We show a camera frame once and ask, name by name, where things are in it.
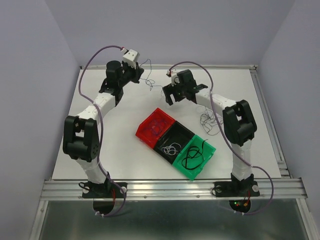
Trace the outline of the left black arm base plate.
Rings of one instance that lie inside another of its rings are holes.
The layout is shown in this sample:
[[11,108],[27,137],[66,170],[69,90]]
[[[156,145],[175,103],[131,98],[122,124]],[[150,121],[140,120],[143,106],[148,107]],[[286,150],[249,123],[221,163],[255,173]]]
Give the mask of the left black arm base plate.
[[97,184],[87,181],[79,182],[78,186],[82,189],[82,198],[84,199],[118,199],[124,197],[120,189],[111,182]]

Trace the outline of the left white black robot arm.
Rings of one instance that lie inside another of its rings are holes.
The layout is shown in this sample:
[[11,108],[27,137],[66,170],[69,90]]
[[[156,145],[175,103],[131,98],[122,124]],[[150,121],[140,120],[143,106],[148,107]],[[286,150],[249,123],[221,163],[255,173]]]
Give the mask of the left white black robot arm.
[[84,170],[87,182],[79,183],[79,187],[86,198],[106,197],[115,186],[99,159],[103,118],[121,101],[124,86],[130,82],[139,83],[143,72],[136,61],[109,61],[96,98],[82,112],[64,120],[62,150]]

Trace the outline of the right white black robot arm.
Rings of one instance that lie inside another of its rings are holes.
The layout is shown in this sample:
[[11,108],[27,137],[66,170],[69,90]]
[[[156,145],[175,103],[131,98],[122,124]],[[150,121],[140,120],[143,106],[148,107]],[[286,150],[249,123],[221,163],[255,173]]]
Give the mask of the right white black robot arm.
[[251,168],[251,144],[257,124],[246,100],[235,101],[213,92],[212,87],[197,84],[190,70],[168,70],[171,82],[163,87],[165,101],[172,105],[184,99],[210,108],[216,117],[222,117],[222,136],[232,151],[230,181],[216,181],[216,197],[258,197],[258,183]]

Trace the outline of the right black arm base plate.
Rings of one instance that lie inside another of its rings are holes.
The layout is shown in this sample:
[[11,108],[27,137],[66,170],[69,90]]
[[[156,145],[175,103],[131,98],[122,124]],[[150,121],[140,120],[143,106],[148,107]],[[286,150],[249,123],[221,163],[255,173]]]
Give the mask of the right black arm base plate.
[[235,182],[235,181],[216,181],[211,189],[211,194],[217,198],[236,198],[236,197],[259,197],[257,182]]

